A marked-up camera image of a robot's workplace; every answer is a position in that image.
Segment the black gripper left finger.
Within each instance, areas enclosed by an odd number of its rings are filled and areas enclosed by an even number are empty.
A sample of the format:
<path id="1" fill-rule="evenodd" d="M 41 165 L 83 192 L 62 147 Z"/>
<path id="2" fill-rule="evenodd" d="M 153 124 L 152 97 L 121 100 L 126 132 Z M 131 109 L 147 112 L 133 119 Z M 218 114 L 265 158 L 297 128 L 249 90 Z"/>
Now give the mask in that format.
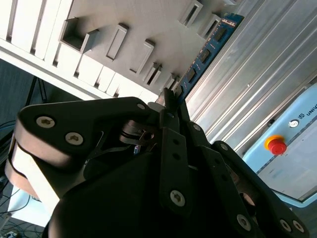
<path id="1" fill-rule="evenodd" d="M 51 217 L 62 197 L 94 173 L 106 170 L 104 151 L 137 155 L 154 147 L 151 128 L 180 124 L 171 90 L 160 111 L 136 97 L 32 105 L 17 116 L 5 172 L 36 195 Z"/>

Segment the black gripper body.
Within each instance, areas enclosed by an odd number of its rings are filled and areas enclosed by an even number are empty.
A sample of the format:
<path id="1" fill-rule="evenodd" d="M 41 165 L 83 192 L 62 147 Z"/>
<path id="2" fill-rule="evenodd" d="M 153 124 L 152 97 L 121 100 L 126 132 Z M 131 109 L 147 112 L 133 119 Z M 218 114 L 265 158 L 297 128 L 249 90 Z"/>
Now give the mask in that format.
<path id="1" fill-rule="evenodd" d="M 49 222 L 51 238 L 213 238 L 215 199 L 193 163 L 181 124 L 151 128 L 148 151 L 99 158 L 106 170 L 68 191 Z"/>

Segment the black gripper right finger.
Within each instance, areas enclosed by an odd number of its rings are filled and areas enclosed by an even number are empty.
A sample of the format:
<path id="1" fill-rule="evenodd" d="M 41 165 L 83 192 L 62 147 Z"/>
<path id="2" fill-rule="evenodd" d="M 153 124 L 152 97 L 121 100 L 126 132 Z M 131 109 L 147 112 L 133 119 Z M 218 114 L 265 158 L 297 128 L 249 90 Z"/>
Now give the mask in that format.
<path id="1" fill-rule="evenodd" d="M 309 230 L 226 143 L 210 144 L 190 121 L 185 101 L 177 101 L 190 155 L 215 199 L 208 212 L 213 237 L 308 238 Z"/>

